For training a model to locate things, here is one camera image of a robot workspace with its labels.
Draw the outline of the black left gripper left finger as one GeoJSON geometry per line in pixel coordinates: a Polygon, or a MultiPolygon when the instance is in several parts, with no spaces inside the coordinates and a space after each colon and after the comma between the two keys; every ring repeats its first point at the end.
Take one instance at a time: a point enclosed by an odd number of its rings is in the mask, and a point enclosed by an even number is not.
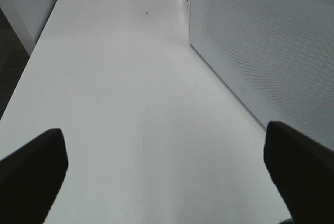
{"type": "Polygon", "coordinates": [[[1,223],[44,223],[63,184],[68,157],[52,128],[1,160],[1,223]]]}

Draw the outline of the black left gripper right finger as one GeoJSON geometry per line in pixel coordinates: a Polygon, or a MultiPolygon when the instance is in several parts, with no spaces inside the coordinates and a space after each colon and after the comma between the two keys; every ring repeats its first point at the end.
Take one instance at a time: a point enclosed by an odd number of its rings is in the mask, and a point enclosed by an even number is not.
{"type": "Polygon", "coordinates": [[[333,151],[292,127],[267,126],[264,163],[294,223],[333,223],[333,151]]]}

